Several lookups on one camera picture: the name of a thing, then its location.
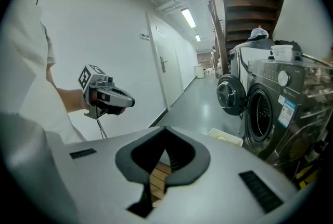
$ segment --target white door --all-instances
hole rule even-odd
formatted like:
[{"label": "white door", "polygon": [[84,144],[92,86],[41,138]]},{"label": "white door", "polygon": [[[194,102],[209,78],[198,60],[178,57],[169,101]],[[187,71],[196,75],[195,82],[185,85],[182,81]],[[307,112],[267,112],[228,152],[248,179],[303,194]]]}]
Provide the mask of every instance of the white door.
[{"label": "white door", "polygon": [[174,45],[174,31],[155,17],[150,17],[150,26],[166,101],[171,107],[183,94],[182,76]]}]

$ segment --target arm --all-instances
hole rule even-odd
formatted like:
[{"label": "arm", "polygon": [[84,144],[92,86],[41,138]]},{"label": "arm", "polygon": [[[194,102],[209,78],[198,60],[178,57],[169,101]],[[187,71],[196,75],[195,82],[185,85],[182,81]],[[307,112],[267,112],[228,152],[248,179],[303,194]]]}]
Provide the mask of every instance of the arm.
[{"label": "arm", "polygon": [[63,104],[68,113],[78,111],[81,109],[89,110],[89,105],[87,105],[83,99],[83,93],[81,90],[62,90],[56,87],[52,74],[51,74],[51,66],[52,64],[47,64],[46,67],[46,79],[50,82],[54,88],[56,88],[57,92],[59,93]]}]

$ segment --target stacked washing machine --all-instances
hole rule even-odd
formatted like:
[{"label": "stacked washing machine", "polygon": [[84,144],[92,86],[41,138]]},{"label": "stacked washing machine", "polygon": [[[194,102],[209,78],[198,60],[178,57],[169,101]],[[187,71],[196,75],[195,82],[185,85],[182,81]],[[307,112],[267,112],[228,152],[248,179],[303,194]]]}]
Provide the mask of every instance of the stacked washing machine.
[{"label": "stacked washing machine", "polygon": [[230,115],[244,112],[244,147],[292,178],[331,118],[333,69],[301,61],[253,60],[247,90],[235,75],[219,80]]}]

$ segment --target fluorescent light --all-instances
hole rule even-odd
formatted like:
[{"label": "fluorescent light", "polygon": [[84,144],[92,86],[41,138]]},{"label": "fluorescent light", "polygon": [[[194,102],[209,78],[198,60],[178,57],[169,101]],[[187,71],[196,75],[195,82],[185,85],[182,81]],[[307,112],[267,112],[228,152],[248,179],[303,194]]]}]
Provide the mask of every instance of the fluorescent light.
[{"label": "fluorescent light", "polygon": [[183,9],[182,10],[182,14],[186,18],[186,20],[189,23],[190,27],[191,28],[195,28],[196,27],[196,23],[194,22],[194,19],[192,17],[191,12],[189,11],[189,9],[188,8]]}]

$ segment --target gray floor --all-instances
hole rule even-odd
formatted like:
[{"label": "gray floor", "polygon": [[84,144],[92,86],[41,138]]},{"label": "gray floor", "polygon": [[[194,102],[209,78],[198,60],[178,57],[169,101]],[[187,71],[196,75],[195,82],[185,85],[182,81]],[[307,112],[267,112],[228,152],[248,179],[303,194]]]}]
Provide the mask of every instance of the gray floor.
[{"label": "gray floor", "polygon": [[195,79],[171,110],[157,124],[208,134],[213,128],[238,136],[241,120],[225,113],[217,101],[214,76]]}]

